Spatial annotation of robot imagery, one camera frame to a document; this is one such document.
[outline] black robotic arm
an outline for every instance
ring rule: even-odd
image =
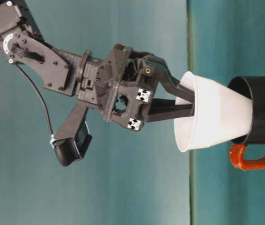
[[[163,59],[122,44],[103,60],[89,50],[80,56],[57,49],[44,41],[24,0],[0,0],[0,50],[10,64],[34,69],[43,88],[77,97],[76,106],[52,134],[51,144],[63,166],[82,159],[87,151],[92,139],[85,122],[89,108],[132,131],[140,131],[145,122],[194,114],[193,91],[172,77]],[[154,98],[158,83],[190,104]],[[119,98],[124,110],[116,106]]]

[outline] mug handle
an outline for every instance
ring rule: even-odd
[[[230,150],[230,162],[235,168],[246,170],[262,170],[265,169],[265,157],[257,160],[245,160],[244,153],[247,145],[233,144]]]

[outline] white plastic cup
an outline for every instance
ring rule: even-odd
[[[186,72],[180,84],[195,93],[194,116],[174,119],[175,139],[181,152],[208,148],[249,133],[249,98],[192,72]],[[190,102],[176,98],[176,105],[185,104]]]

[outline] bolt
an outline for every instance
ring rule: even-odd
[[[150,68],[147,68],[147,69],[145,70],[145,72],[146,72],[147,74],[150,74],[150,73],[151,73],[151,69],[150,69]]]

